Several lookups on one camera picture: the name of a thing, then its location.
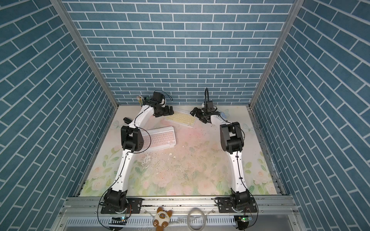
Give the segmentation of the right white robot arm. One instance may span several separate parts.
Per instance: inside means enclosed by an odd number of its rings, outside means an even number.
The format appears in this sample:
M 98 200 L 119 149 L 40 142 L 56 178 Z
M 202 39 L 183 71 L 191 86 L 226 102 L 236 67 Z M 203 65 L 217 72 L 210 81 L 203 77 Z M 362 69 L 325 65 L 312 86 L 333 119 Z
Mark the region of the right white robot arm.
M 239 212 L 245 209 L 251 201 L 251 194 L 245 182 L 242 166 L 242 149 L 244 147 L 244 132 L 238 122 L 229 122 L 218 111 L 207 108 L 194 108 L 190 114 L 203 123 L 211 123 L 220 127 L 220 143 L 223 151 L 228 153 L 232 166 L 232 185 L 230 201 L 232 208 Z

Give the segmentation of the pink keyboard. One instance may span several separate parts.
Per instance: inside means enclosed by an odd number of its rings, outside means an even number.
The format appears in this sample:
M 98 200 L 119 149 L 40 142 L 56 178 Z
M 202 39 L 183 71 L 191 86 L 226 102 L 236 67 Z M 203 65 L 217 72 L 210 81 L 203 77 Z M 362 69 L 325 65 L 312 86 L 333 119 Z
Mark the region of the pink keyboard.
M 141 130 L 144 146 L 141 150 L 148 152 L 172 148 L 176 145 L 174 127 L 168 126 L 148 131 Z

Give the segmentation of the plush toy cat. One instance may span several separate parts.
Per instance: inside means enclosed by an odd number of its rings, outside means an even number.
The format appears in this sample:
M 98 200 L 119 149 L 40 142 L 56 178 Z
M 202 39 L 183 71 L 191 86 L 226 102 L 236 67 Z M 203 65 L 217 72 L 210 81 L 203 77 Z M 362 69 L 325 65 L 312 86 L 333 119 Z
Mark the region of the plush toy cat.
M 172 210 L 165 210 L 163 207 L 158 207 L 157 213 L 154 216 L 153 226 L 156 231 L 164 231 L 171 220 Z

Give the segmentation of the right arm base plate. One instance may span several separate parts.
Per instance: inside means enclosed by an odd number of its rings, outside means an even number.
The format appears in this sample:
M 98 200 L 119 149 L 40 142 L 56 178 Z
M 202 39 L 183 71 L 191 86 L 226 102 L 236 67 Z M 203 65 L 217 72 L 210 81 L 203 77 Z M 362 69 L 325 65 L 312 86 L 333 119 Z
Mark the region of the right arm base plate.
M 215 197 L 219 213 L 256 213 L 257 204 L 253 199 L 248 202 L 235 202 L 229 197 Z

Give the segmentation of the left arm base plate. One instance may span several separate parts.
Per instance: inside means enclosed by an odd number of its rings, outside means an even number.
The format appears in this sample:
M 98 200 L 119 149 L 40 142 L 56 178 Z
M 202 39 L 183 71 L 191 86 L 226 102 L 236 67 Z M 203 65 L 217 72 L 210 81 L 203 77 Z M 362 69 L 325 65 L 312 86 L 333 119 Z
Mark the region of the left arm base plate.
M 102 214 L 139 214 L 141 211 L 142 198 L 125 198 L 117 205 L 109 202 L 100 202 Z

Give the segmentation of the yellow keyboard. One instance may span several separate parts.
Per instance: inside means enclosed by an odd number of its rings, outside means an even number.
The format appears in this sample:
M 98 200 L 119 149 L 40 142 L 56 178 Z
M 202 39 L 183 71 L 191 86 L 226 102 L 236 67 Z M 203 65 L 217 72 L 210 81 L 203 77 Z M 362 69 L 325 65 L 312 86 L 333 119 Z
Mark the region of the yellow keyboard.
M 173 115 L 166 116 L 164 119 L 166 121 L 188 126 L 188 127 L 193 127 L 196 122 L 196 118 L 193 117 L 190 113 L 186 113 L 183 111 L 175 111 L 175 110 L 174 110 Z

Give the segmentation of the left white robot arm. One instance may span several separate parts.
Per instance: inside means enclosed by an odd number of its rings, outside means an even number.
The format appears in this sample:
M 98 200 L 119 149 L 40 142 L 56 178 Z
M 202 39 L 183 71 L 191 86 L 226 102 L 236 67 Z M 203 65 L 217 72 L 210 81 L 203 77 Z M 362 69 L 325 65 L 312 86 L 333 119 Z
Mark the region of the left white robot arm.
M 151 116 L 161 117 L 173 114 L 172 106 L 144 105 L 130 124 L 121 127 L 121 146 L 123 149 L 121 163 L 113 184 L 104 193 L 104 201 L 99 202 L 99 205 L 102 206 L 102 214 L 120 214 L 129 210 L 129 202 L 126 200 L 128 178 L 134 155 L 142 153 L 145 145 L 141 133 L 144 131 L 142 126 L 148 122 Z

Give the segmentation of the pencils in cup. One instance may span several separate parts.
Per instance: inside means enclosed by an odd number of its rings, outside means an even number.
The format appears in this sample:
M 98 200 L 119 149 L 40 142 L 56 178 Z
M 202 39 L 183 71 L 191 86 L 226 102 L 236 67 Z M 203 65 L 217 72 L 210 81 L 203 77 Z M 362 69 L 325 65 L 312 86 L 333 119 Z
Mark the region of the pencils in cup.
M 144 105 L 144 99 L 143 99 L 143 97 L 141 95 L 139 95 L 139 96 L 137 96 L 137 100 L 138 100 L 140 106 L 142 107 Z

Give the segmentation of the aluminium front rail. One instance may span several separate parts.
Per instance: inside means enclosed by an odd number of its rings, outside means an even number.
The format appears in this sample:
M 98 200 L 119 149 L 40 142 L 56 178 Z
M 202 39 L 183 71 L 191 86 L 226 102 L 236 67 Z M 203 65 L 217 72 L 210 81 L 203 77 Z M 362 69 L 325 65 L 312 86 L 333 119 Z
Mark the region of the aluminium front rail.
M 255 196 L 256 213 L 219 213 L 216 196 L 143 197 L 139 214 L 101 214 L 97 197 L 69 197 L 53 231 L 154 231 L 158 207 L 172 210 L 167 231 L 304 231 L 291 196 Z

